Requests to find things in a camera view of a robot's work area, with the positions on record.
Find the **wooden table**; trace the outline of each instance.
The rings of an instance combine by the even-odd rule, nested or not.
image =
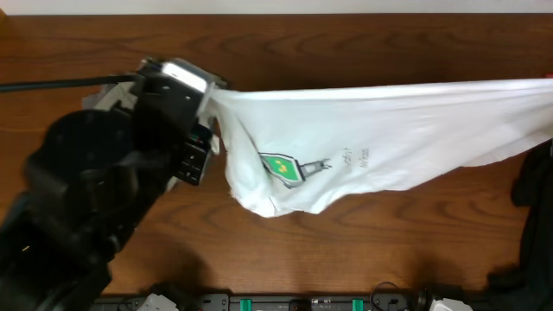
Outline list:
[[[0,82],[126,71],[145,55],[182,57],[241,91],[536,78],[553,65],[552,39],[549,15],[20,16],[0,30]],[[44,130],[95,90],[0,96],[2,214]],[[151,209],[106,293],[164,280],[235,293],[480,289],[518,258],[527,211],[509,190],[522,159],[262,219],[231,198],[222,155],[201,187],[180,185]]]

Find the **green tape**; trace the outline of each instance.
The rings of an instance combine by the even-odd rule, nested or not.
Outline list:
[[[240,300],[240,311],[251,311],[251,300],[250,299]]]
[[[353,301],[352,301],[352,310],[353,311],[363,311],[363,300],[362,299],[353,299]]]

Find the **white wall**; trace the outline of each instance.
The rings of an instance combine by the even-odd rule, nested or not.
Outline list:
[[[8,15],[546,13],[553,0],[0,0]]]

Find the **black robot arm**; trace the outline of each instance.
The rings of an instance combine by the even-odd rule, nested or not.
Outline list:
[[[175,176],[200,183],[212,129],[198,122],[222,80],[183,60],[131,75],[0,86],[0,92],[133,81],[132,109],[83,110],[53,123],[24,166],[28,190],[0,229],[2,310],[85,310],[107,264]]]

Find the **printed graphic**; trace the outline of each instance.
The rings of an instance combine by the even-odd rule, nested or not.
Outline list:
[[[310,176],[331,168],[327,165],[329,159],[300,165],[291,156],[280,154],[260,153],[265,168],[278,179],[283,181],[287,188],[299,187]]]

